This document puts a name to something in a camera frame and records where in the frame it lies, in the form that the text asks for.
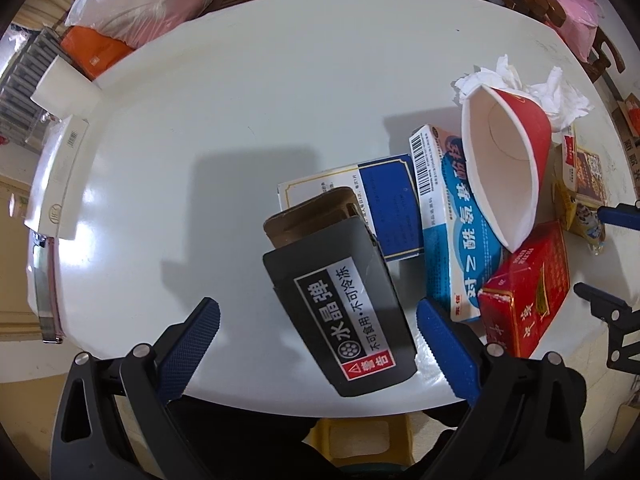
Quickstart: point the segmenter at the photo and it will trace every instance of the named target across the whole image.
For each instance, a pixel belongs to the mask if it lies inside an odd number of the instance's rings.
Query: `red paper cup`
[[[532,99],[481,85],[462,105],[466,172],[500,242],[517,250],[533,229],[551,124]]]

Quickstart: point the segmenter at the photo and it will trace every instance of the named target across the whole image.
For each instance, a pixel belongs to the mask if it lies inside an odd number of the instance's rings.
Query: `pink bag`
[[[596,0],[558,0],[566,13],[562,27],[554,28],[571,51],[581,61],[587,61],[598,28],[602,10]]]
[[[206,0],[75,0],[65,25],[80,25],[139,48],[194,18]]]

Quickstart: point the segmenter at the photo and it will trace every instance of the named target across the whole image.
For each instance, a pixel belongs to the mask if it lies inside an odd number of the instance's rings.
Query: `door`
[[[29,189],[0,176],[0,340],[39,339],[40,324],[27,303],[29,229],[19,216],[9,216],[12,195],[27,198]]]

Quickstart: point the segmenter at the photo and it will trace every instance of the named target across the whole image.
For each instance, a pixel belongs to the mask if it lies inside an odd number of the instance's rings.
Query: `blue gripper pad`
[[[480,396],[480,379],[476,363],[451,329],[447,313],[426,298],[420,300],[415,315],[418,330],[429,345],[440,370],[459,399],[473,406]]]
[[[167,404],[179,399],[220,328],[220,307],[211,298],[182,333],[158,367],[158,399]]]
[[[635,205],[618,204],[615,208],[600,207],[598,208],[598,218],[604,224],[640,231],[640,210]]]

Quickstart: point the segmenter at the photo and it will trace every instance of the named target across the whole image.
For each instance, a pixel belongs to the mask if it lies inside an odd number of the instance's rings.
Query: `table surface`
[[[74,240],[60,240],[69,339],[126,354],[183,321],[204,296],[222,326],[187,393],[286,415],[367,416],[454,400],[435,364],[404,383],[341,398],[307,351],[262,265],[278,183],[406,153],[429,122],[458,132],[452,82],[509,54],[523,81],[554,65],[595,105],[578,142],[600,154],[610,203],[635,199],[602,101],[549,28],[479,0],[255,0],[181,25],[101,76],[69,192]],[[550,214],[543,184],[540,218]],[[572,282],[635,299],[638,234],[611,228],[604,254],[567,236]],[[390,265],[412,333],[424,263]],[[568,355],[605,329],[569,293],[537,356]]]

